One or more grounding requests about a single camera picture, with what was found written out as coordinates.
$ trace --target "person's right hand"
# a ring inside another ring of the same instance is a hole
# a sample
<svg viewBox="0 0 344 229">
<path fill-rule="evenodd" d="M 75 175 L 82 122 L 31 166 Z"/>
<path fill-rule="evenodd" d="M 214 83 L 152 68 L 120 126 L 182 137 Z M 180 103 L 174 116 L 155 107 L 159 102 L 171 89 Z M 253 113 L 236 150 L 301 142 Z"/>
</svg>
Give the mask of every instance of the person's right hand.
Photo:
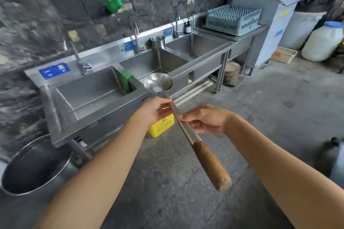
<svg viewBox="0 0 344 229">
<path fill-rule="evenodd" d="M 224 124 L 233 114 L 225 109 L 201 104 L 179 116 L 179 119 L 189 122 L 197 133 L 209 132 L 222 135 Z"/>
</svg>

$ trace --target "blue sign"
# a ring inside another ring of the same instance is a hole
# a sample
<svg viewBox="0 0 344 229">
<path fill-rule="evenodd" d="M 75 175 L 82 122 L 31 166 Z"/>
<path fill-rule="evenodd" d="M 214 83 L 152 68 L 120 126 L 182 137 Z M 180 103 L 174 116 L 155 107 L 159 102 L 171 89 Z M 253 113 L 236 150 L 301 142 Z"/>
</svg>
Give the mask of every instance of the blue sign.
<svg viewBox="0 0 344 229">
<path fill-rule="evenodd" d="M 125 52 L 129 52 L 129 51 L 135 49 L 134 41 L 126 42 L 123 45 L 124 45 L 124 51 Z"/>
<path fill-rule="evenodd" d="M 164 30 L 164 36 L 171 36 L 172 32 L 173 32 L 172 27 L 167 28 Z"/>
<path fill-rule="evenodd" d="M 283 34 L 283 30 L 284 30 L 284 29 L 279 30 L 279 31 L 276 33 L 275 37 L 276 37 L 276 36 L 279 36 L 279 35 L 281 35 L 281 34 Z"/>
<path fill-rule="evenodd" d="M 64 73 L 70 72 L 71 69 L 69 69 L 66 63 L 59 63 L 59 64 L 52 65 L 38 71 L 41 73 L 44 79 L 48 80 L 52 77 L 56 77 Z"/>
</svg>

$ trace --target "wooden handle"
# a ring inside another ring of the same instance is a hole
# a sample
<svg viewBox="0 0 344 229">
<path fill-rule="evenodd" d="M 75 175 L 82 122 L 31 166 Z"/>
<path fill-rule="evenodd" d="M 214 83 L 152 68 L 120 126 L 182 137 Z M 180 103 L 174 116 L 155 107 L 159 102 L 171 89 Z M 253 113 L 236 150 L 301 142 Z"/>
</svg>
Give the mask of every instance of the wooden handle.
<svg viewBox="0 0 344 229">
<path fill-rule="evenodd" d="M 208 146 L 200 140 L 193 143 L 192 148 L 216 190 L 224 191 L 229 189 L 232 185 L 230 175 L 228 175 L 217 156 L 211 152 Z"/>
</svg>

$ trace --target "yellow plastic jug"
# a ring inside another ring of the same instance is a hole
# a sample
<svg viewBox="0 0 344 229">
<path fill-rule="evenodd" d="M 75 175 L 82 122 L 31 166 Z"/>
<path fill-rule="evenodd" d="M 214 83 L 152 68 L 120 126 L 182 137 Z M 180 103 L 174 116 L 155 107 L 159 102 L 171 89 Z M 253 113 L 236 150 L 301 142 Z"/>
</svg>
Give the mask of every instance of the yellow plastic jug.
<svg viewBox="0 0 344 229">
<path fill-rule="evenodd" d="M 174 115 L 171 114 L 167 116 L 166 118 L 163 118 L 153 125 L 149 126 L 148 133 L 153 137 L 156 138 L 164 131 L 168 130 L 170 127 L 172 127 L 174 124 Z"/>
</svg>

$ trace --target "dish rack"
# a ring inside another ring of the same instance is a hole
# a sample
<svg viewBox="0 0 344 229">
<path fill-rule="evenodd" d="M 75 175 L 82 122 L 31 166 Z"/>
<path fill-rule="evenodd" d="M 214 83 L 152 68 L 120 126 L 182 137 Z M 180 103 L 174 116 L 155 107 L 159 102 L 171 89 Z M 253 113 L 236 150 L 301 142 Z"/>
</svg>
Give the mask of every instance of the dish rack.
<svg viewBox="0 0 344 229">
<path fill-rule="evenodd" d="M 261 9 L 224 5 L 207 12 L 205 28 L 241 36 L 258 27 Z"/>
</svg>

